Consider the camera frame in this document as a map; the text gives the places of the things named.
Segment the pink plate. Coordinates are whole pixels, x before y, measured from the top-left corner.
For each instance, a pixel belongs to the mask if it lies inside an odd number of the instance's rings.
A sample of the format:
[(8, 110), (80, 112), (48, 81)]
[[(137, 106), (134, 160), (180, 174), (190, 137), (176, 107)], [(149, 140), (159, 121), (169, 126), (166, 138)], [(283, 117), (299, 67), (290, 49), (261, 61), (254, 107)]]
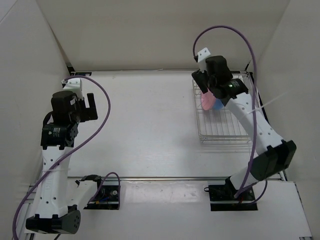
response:
[(209, 91), (206, 93), (201, 93), (200, 99), (201, 99), (201, 107), (205, 111), (210, 110), (216, 102), (215, 96)]

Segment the blue plate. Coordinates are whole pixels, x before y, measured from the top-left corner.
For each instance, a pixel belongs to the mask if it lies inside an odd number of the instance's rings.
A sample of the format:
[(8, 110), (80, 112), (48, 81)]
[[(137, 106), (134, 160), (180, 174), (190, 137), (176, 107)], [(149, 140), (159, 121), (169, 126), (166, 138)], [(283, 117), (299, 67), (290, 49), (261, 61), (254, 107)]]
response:
[(224, 104), (222, 103), (222, 101), (221, 101), (220, 99), (216, 98), (216, 99), (215, 99), (215, 102), (214, 102), (214, 104), (213, 104), (213, 106), (212, 106), (212, 109), (213, 109), (213, 110), (216, 110), (216, 111), (219, 111), (219, 110), (223, 109), (224, 107), (225, 107), (225, 106), (224, 106)]

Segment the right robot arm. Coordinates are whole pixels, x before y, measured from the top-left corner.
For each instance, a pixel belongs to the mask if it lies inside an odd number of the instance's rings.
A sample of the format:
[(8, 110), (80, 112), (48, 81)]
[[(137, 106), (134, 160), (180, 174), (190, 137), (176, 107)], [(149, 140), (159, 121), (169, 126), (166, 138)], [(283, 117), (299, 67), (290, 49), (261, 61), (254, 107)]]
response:
[(223, 56), (199, 53), (195, 59), (199, 70), (192, 73), (193, 80), (204, 93), (211, 92), (222, 102), (252, 141), (248, 165), (225, 180), (226, 197), (236, 200), (247, 188), (286, 170), (297, 146), (293, 140), (284, 140), (255, 110), (255, 97), (242, 80), (233, 77)]

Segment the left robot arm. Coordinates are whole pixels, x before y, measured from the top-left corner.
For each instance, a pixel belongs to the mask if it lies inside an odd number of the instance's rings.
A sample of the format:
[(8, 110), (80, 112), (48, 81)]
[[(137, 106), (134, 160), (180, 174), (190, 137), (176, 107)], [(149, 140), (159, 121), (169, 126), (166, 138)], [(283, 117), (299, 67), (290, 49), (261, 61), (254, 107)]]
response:
[(39, 201), (33, 216), (26, 220), (27, 230), (42, 234), (75, 234), (81, 223), (81, 210), (86, 200), (100, 200), (105, 188), (99, 183), (84, 181), (76, 194), (67, 199), (68, 171), (71, 151), (78, 135), (78, 125), (97, 120), (93, 93), (87, 94), (89, 106), (82, 97), (67, 90), (52, 95), (52, 111), (43, 121), (40, 145), (43, 169)]

